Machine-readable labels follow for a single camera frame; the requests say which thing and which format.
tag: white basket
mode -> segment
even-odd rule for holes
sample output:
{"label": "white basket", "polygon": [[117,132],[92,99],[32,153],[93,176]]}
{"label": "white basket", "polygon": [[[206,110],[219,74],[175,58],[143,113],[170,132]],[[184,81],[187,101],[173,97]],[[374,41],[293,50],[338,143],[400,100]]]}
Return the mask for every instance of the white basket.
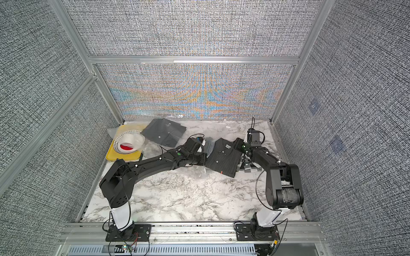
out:
{"label": "white basket", "polygon": [[[133,140],[129,142],[130,144],[133,145],[133,149],[131,149],[131,150],[122,149],[121,146],[120,146],[121,143],[123,143],[122,140],[123,140],[123,138],[126,134],[131,134],[133,136]],[[114,147],[114,150],[117,153],[130,154],[130,153],[134,153],[135,151],[140,149],[142,147],[142,145],[144,144],[144,141],[145,141],[145,137],[141,135],[140,131],[138,131],[138,130],[129,130],[129,131],[123,132],[120,135],[118,135],[118,137],[114,140],[113,147]]]}

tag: yellow tray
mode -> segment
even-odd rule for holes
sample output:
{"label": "yellow tray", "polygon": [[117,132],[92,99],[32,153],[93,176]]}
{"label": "yellow tray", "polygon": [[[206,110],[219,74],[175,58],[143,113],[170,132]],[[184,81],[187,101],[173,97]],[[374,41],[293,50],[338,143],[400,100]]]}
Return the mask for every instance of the yellow tray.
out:
{"label": "yellow tray", "polygon": [[[147,125],[135,125],[133,124],[133,127],[139,131],[144,130],[145,127],[147,127]],[[127,130],[127,126],[126,125],[121,125],[120,127],[118,127],[118,130],[116,132],[116,135],[119,135],[123,132],[125,132]],[[116,161],[117,159],[124,159],[125,161],[137,161],[139,160],[139,157],[141,156],[141,151],[137,150],[133,153],[130,154],[120,154],[117,151],[115,151],[114,147],[114,140],[112,140],[111,145],[108,149],[107,155],[105,156],[105,158],[108,161]]]}

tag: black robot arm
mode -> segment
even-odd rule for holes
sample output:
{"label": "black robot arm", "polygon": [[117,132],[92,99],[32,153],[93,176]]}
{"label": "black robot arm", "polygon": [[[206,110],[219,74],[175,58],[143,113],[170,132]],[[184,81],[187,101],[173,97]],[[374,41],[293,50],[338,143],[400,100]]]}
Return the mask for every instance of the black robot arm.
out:
{"label": "black robot arm", "polygon": [[129,199],[135,183],[159,172],[174,170],[186,165],[204,165],[206,153],[201,137],[189,138],[184,145],[167,150],[160,156],[126,163],[123,159],[114,162],[100,182],[101,192],[107,198],[116,228],[127,229],[132,224]]}
{"label": "black robot arm", "polygon": [[266,200],[274,209],[289,208],[303,204],[303,191],[299,168],[294,164],[281,162],[259,139],[260,131],[250,128],[247,133],[248,142],[237,138],[234,147],[247,155],[252,162],[259,164],[266,171]]}

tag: marble surface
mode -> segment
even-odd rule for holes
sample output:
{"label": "marble surface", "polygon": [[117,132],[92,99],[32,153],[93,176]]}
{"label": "marble surface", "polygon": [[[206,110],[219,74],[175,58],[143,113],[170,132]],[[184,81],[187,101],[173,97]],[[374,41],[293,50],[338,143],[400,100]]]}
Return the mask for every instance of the marble surface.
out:
{"label": "marble surface", "polygon": [[[230,141],[237,137],[244,138],[251,125],[250,121],[195,120],[179,123],[187,127],[179,145],[196,133]],[[268,123],[256,121],[255,129],[266,135],[263,145],[277,156]],[[143,153],[144,158],[150,158],[161,154],[161,148],[148,142]],[[112,164],[113,162],[107,163],[101,178]],[[201,168],[194,166],[165,171],[135,184],[130,198],[132,219],[136,222],[248,220],[263,207],[255,193],[259,171],[237,172],[235,178],[230,178],[215,171],[207,171],[204,175]],[[258,181],[257,191],[267,205],[264,195],[265,177],[264,172]],[[97,186],[81,222],[103,222],[108,216],[108,201]],[[290,211],[287,217],[289,220],[301,219],[297,208]]]}

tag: plastic bag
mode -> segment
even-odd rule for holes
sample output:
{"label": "plastic bag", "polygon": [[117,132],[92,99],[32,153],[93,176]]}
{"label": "plastic bag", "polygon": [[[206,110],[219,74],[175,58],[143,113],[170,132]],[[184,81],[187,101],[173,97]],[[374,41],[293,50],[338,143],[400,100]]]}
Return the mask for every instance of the plastic bag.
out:
{"label": "plastic bag", "polygon": [[176,147],[187,128],[166,118],[154,118],[141,132],[146,139],[165,147]]}
{"label": "plastic bag", "polygon": [[[207,153],[209,156],[214,149],[215,141],[218,139],[214,139],[212,137],[205,137],[205,145],[204,145],[204,152]],[[196,179],[196,180],[205,180],[207,175],[210,172],[213,172],[211,169],[200,166],[200,165],[193,165],[189,167],[181,167],[176,169],[176,171],[180,174],[188,176],[189,178]]]}

